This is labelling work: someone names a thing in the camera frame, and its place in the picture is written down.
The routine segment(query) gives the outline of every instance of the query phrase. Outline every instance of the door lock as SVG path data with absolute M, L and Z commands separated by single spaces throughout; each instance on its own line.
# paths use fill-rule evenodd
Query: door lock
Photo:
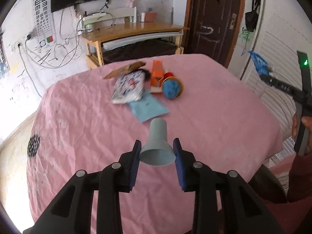
M 230 30 L 234 30 L 237 14 L 233 13 L 231 17 Z

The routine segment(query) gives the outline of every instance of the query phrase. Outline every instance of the blue plastic bag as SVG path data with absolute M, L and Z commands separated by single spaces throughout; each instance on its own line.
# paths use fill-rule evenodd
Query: blue plastic bag
M 143 93 L 141 100 L 129 102 L 128 105 L 141 123 L 170 112 L 149 91 Z

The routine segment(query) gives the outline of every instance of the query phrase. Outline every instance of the floor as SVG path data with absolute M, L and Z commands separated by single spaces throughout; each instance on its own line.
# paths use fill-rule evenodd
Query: floor
M 33 226 L 26 164 L 27 145 L 34 115 L 27 118 L 0 146 L 0 202 L 20 232 Z

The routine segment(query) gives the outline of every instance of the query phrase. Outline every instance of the door frame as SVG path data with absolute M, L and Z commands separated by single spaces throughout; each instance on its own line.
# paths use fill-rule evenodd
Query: door frame
M 194 6 L 194 0 L 187 0 L 186 10 L 185 10 L 184 27 L 187 27 L 188 29 L 190 28 L 190 25 L 191 25 L 191 15 L 192 15 L 192 11 L 193 11 L 193 6 Z M 242 21 L 243 16 L 244 16 L 244 10 L 245 10 L 245 0 L 240 0 L 239 11 L 238 11 L 238 16 L 237 16 L 237 20 L 236 20 L 234 35 L 233 35 L 233 39 L 231 42 L 229 53 L 227 54 L 227 59 L 226 59 L 225 64 L 224 64 L 225 68 L 227 68 L 229 66 L 229 63 L 231 61 L 231 58 L 232 58 L 232 55 L 234 52 L 234 48 L 235 48 L 235 45 L 237 42 L 238 34 L 240 32 L 241 21 Z M 185 44 L 188 41 L 189 33 L 190 33 L 190 30 L 187 30 L 187 32 L 182 37 L 182 46 L 183 47 L 185 47 Z

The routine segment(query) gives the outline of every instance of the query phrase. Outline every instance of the silver screw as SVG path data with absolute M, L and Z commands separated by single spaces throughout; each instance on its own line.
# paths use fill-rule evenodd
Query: silver screw
M 193 166 L 195 167 L 195 168 L 202 168 L 202 163 L 201 162 L 195 162 L 194 164 L 193 164 Z
M 229 171 L 229 175 L 230 175 L 230 177 L 232 177 L 232 178 L 236 178 L 238 174 L 237 174 L 236 171 Z
M 77 177 L 82 177 L 84 175 L 85 175 L 85 171 L 84 170 L 79 170 L 79 171 L 76 172 L 76 176 Z
M 112 168 L 113 168 L 113 169 L 119 169 L 120 167 L 121 167 L 121 164 L 118 163 L 118 162 L 112 164 Z

